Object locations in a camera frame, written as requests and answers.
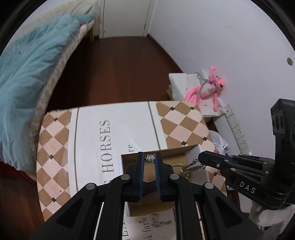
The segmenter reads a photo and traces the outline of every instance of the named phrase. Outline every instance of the pink panther plush toy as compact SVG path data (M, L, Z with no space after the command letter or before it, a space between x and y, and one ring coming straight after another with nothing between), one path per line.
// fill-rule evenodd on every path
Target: pink panther plush toy
M213 76L213 71L215 70L215 67L210 67L209 71L209 83L205 83L204 85L197 86L190 90L186 97L185 101L189 101L191 97L194 95L192 98L191 102L196 103L198 101L198 106L201 109L202 107L202 98L210 95L211 93L214 93L214 106L213 110L216 112L217 111L217 90L222 89L225 85L225 82L216 74Z

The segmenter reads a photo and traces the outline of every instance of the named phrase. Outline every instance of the teal comforter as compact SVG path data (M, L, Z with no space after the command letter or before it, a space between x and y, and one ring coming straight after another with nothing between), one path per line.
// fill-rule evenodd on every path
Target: teal comforter
M35 173L29 143L40 94L61 54L94 15L62 16L11 43L0 56L0 159Z

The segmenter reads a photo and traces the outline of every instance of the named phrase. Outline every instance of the open box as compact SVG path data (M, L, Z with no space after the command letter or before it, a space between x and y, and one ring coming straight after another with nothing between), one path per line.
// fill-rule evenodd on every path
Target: open box
M193 159L197 159L200 152L202 152L200 145L190 145L178 148L170 148L165 150L158 150L152 152L145 152L147 154L155 154L160 152L164 163L173 165L174 163L183 163L184 165L190 164ZM135 163L137 159L137 153L121 155L123 172L126 172L127 166ZM181 167L173 167L174 173L180 173ZM192 172L188 178L190 182L196 184L204 184L209 182L209 176L207 170L200 169L196 172ZM143 180L145 182L152 182L156 180L155 165L154 163L145 163ZM156 213L171 209L174 207L174 202L161 202L158 199L157 191L153 191L144 195L140 202L129 202L125 205L126 216L142 216L146 214Z

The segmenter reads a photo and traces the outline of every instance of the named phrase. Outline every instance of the dark brown floor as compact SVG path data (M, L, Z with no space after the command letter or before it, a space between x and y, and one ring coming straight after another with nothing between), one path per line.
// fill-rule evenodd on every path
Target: dark brown floor
M129 101L168 100L168 74L181 72L150 37L84 39L68 61L48 111Z
M151 38L84 39L69 59L48 110L168 100L168 73L181 72ZM1 176L0 239L27 239L42 224L37 187Z

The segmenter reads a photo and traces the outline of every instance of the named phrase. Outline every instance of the white door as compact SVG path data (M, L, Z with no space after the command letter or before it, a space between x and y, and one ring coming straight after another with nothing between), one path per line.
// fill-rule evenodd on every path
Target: white door
M151 0L105 0L103 38L143 36Z

